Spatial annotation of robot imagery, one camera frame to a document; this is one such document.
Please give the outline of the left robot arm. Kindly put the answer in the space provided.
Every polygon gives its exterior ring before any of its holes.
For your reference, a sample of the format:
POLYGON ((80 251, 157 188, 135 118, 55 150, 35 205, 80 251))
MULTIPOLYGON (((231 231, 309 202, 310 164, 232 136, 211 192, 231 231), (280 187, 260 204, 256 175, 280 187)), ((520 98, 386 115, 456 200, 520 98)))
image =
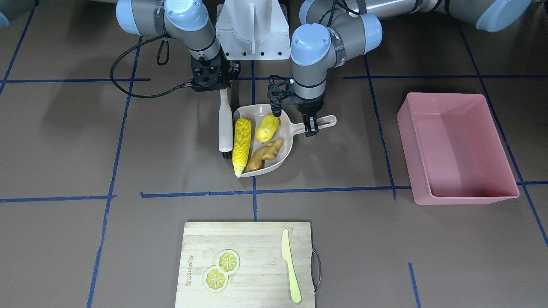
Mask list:
POLYGON ((497 33, 530 4, 530 0, 306 0, 299 10, 301 25, 290 39, 293 75, 290 79, 269 76, 272 114, 279 117, 283 105, 294 105, 305 135, 316 135, 328 70, 376 49, 382 42, 382 20, 440 12, 478 30, 497 33))

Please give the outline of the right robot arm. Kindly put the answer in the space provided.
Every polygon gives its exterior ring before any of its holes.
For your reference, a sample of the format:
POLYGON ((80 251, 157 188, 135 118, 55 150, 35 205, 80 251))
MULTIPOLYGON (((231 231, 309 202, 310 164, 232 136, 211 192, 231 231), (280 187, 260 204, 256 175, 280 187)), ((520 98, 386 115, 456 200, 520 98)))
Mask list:
POLYGON ((225 90, 240 74, 240 62, 227 60, 201 0, 74 0, 73 4, 80 9, 78 18, 84 25, 100 23, 108 12, 114 12, 123 31, 149 37, 124 51, 110 68, 111 83, 129 96, 139 97, 118 84, 115 69, 128 54, 153 41, 161 41, 156 58, 158 66, 170 59, 170 41, 182 41, 190 53, 192 70, 189 81, 155 94, 155 98, 187 87, 196 92, 225 90))

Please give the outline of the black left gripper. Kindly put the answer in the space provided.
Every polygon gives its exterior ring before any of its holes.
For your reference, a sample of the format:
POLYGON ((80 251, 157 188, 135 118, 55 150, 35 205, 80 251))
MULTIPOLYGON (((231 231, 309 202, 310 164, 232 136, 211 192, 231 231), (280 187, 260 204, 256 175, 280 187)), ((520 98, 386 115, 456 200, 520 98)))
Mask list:
POLYGON ((317 97, 309 99, 295 93, 297 82, 278 75, 270 75, 268 81, 268 99, 272 115, 280 117, 283 105, 295 105, 303 115, 305 136, 317 135, 319 133, 317 112, 323 107, 325 90, 320 89, 320 94, 317 97))

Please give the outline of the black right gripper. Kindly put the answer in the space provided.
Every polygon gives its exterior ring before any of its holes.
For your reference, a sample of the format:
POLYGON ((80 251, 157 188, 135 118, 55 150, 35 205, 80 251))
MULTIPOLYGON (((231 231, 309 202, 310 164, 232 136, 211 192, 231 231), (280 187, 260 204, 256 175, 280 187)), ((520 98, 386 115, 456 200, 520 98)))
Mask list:
POLYGON ((229 61, 221 48, 212 59, 191 58, 193 78, 191 88, 196 92, 223 90, 231 87, 231 82, 241 72, 239 61, 229 61))

